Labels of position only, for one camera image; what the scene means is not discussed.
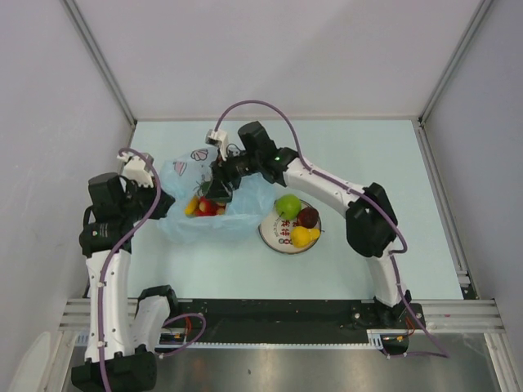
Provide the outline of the red fake cherry bunch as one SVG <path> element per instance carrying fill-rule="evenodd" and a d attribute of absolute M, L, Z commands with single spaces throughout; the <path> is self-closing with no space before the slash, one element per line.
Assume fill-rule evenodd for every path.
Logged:
<path fill-rule="evenodd" d="M 193 216 L 219 216 L 224 215 L 226 212 L 225 203 L 217 203 L 212 200 L 208 200 L 204 197 L 199 198 L 196 204 L 195 210 L 192 212 Z"/>

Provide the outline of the light blue printed plastic bag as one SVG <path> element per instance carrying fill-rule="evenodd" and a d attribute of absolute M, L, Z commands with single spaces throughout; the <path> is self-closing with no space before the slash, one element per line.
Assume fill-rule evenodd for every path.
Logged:
<path fill-rule="evenodd" d="M 199 193 L 204 182 L 211 180 L 211 162 L 217 158 L 216 148 L 207 147 L 166 161 L 159 178 L 165 193 L 175 202 L 158 222 L 159 229 L 172 242 L 226 242 L 244 240 L 254 234 L 271 213 L 276 198 L 275 188 L 261 174 L 244 177 L 233 193 L 223 215 L 188 216 L 185 209 Z"/>

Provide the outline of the round printed white plate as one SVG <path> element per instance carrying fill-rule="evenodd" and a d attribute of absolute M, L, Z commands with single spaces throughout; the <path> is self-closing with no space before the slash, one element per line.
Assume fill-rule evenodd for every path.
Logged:
<path fill-rule="evenodd" d="M 301 200 L 301 201 L 302 201 L 302 209 L 305 207 L 313 207 L 308 202 L 306 202 L 304 200 Z M 261 239 L 263 240 L 265 245 L 270 247 L 272 250 L 274 250 L 278 253 L 282 253 L 282 254 L 295 255 L 295 254 L 299 254 L 299 253 L 308 251 L 319 240 L 319 239 L 316 240 L 309 247 L 305 247 L 305 248 L 294 247 L 291 244 L 290 234 L 291 234 L 291 231 L 297 226 L 298 226 L 297 218 L 295 218 L 293 220 L 285 220 L 285 219 L 279 217 L 275 210 L 275 203 L 274 203 L 274 207 L 273 207 L 273 210 L 271 211 L 271 213 L 258 226 L 258 233 L 261 236 Z M 321 231 L 321 233 L 323 232 L 321 219 L 319 220 L 319 222 L 315 228 L 319 229 Z"/>

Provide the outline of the green fake apple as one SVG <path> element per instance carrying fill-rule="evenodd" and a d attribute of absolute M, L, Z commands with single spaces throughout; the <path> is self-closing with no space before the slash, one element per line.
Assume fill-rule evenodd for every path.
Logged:
<path fill-rule="evenodd" d="M 294 194 L 285 194 L 275 202 L 275 210 L 279 217 L 293 220 L 302 209 L 302 201 Z"/>

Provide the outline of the dark brown fake mangosteen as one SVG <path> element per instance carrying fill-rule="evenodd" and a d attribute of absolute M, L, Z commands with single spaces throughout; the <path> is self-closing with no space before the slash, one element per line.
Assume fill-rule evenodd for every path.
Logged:
<path fill-rule="evenodd" d="M 313 207 L 305 207 L 297 215 L 297 225 L 307 229 L 314 229 L 319 220 L 320 214 Z"/>

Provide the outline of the yellow fake fruit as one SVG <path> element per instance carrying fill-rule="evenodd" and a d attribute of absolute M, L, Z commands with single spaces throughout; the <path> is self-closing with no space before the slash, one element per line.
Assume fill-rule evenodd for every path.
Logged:
<path fill-rule="evenodd" d="M 291 244 L 296 248 L 309 247 L 320 238 L 320 233 L 321 231 L 317 228 L 308 229 L 303 226 L 297 226 L 291 231 Z"/>

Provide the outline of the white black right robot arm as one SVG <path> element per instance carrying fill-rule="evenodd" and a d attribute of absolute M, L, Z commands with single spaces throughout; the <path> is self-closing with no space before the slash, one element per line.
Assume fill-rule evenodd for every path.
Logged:
<path fill-rule="evenodd" d="M 385 327 L 397 327 L 403 322 L 411 296 L 391 259 L 395 254 L 393 243 L 401 236 L 385 189 L 376 183 L 354 185 L 320 170 L 298 149 L 278 147 L 259 122 L 242 126 L 238 135 L 244 147 L 229 154 L 225 131 L 212 129 L 207 133 L 206 144 L 216 147 L 218 153 L 210 165 L 211 180 L 204 187 L 205 197 L 230 203 L 244 177 L 261 174 L 271 184 L 302 191 L 328 205 L 344 218 L 348 244 L 368 261 L 378 321 Z"/>

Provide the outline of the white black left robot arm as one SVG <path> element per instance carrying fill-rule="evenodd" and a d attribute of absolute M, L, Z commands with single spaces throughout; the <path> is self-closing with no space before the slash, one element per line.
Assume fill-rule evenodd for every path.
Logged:
<path fill-rule="evenodd" d="M 90 327 L 84 363 L 73 368 L 71 381 L 81 391 L 149 391 L 156 385 L 161 331 L 179 320 L 181 307 L 164 285 L 143 290 L 130 312 L 132 237 L 140 223 L 164 218 L 175 199 L 114 172 L 91 178 L 88 192 L 92 204 L 79 243 L 91 289 Z"/>

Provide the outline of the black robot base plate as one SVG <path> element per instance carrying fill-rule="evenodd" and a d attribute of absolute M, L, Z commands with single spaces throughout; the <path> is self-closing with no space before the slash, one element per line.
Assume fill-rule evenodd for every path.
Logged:
<path fill-rule="evenodd" d="M 189 338 L 210 345 L 356 345 L 369 334 L 392 338 L 395 350 L 408 346 L 411 332 L 425 325 L 422 307 L 414 303 L 388 309 L 376 300 L 232 300 L 178 301 L 173 316 L 193 317 Z"/>

